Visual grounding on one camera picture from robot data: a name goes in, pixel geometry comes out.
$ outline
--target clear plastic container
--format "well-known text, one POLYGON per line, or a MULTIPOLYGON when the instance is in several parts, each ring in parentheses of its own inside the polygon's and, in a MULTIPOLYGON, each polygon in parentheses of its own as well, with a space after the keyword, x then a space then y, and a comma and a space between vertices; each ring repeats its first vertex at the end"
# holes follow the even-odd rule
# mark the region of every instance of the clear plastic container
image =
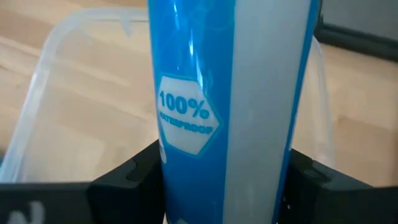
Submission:
MULTIPOLYGON (((293 147, 333 166, 322 55, 314 40, 293 147)), ((0 182, 93 180, 157 139, 142 9, 68 16, 49 35, 0 182)))

